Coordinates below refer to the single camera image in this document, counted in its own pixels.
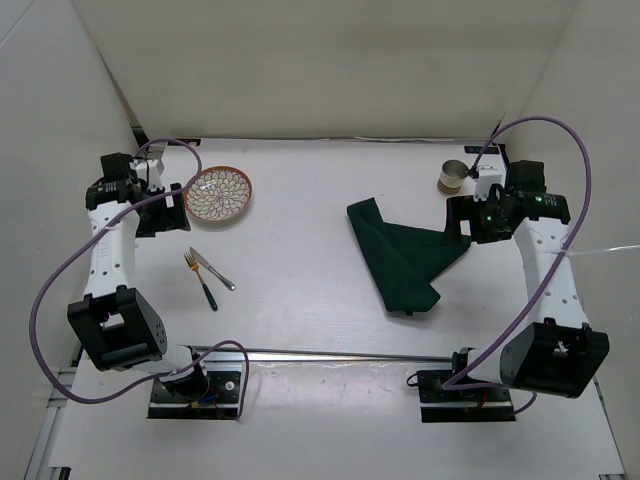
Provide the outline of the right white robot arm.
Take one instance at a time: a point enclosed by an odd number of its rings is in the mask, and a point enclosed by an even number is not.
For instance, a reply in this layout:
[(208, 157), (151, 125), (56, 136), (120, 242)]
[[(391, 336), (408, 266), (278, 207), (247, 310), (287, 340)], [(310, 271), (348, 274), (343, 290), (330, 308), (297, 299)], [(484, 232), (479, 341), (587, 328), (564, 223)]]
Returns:
[(473, 194), (447, 201), (444, 240), (460, 242), (462, 222), (475, 243), (514, 240), (528, 302), (491, 346), (455, 353), (442, 387), (464, 400), (494, 386), (577, 398), (610, 343), (606, 333), (592, 329), (578, 298), (566, 254), (574, 238), (567, 201), (547, 191), (541, 162), (516, 162), (504, 172), (474, 166), (469, 175)]

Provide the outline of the metal cup with cork base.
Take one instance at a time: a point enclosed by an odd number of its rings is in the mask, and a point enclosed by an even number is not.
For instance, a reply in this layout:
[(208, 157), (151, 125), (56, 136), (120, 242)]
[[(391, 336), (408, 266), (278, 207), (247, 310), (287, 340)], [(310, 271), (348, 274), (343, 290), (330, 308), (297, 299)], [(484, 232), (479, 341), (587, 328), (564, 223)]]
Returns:
[(462, 189), (468, 176), (468, 166), (456, 159), (450, 159), (442, 164), (438, 190), (444, 195), (456, 195)]

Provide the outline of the silver table knife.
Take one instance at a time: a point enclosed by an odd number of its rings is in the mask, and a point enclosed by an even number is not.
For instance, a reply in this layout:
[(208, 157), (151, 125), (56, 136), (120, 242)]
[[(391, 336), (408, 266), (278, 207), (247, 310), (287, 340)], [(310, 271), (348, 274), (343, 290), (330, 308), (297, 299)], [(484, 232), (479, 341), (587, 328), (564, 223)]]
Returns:
[(206, 260), (196, 249), (190, 247), (189, 253), (194, 257), (199, 265), (201, 265), (208, 272), (214, 275), (228, 290), (236, 290), (236, 285), (231, 280), (222, 275), (218, 270), (216, 270), (213, 265), (208, 260)]

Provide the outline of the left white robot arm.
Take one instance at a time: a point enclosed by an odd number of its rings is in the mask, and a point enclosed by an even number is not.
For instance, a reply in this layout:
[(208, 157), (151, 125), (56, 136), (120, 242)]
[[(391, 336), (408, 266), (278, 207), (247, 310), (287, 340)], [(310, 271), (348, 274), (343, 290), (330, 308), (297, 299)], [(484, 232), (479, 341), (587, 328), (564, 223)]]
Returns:
[(169, 341), (159, 314), (134, 285), (135, 241), (190, 228), (181, 186), (167, 187), (159, 159), (114, 153), (100, 159), (102, 177), (86, 191), (95, 241), (83, 297), (67, 307), (67, 319), (100, 371), (138, 370), (157, 375), (172, 395), (198, 400), (210, 377), (197, 352)]

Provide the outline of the floral patterned ceramic plate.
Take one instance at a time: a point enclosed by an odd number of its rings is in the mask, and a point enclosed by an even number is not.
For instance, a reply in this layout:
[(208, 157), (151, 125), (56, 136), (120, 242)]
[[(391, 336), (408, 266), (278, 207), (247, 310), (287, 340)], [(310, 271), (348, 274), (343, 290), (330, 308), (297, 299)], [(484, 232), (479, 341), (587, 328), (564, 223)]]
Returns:
[(252, 193), (251, 180), (243, 171), (231, 166), (209, 167), (184, 193), (185, 208), (199, 221), (227, 222), (244, 213)]

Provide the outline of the dark green cloth napkin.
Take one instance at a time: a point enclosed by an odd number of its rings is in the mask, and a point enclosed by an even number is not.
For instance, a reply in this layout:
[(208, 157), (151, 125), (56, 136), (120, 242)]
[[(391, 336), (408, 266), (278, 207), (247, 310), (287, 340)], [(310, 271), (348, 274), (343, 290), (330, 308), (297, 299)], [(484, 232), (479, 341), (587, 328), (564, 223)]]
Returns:
[(373, 198), (347, 207), (361, 253), (390, 313), (408, 316), (430, 311), (440, 300), (431, 282), (462, 257), (471, 245), (445, 245), (439, 231), (387, 223)]

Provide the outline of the gold fork with green handle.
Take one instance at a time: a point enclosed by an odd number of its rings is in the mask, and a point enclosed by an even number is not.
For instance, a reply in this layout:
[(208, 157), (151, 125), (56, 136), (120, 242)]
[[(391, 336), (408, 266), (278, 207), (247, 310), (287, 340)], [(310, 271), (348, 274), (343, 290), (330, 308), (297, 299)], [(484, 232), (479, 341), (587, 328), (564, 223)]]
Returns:
[(207, 286), (204, 278), (202, 277), (200, 271), (199, 271), (199, 264), (196, 261), (195, 257), (191, 253), (186, 252), (184, 254), (184, 258), (185, 258), (185, 261), (187, 262), (190, 270), (193, 271), (196, 274), (210, 308), (214, 312), (217, 312), (218, 311), (218, 304), (217, 304), (215, 298), (213, 297), (209, 287)]

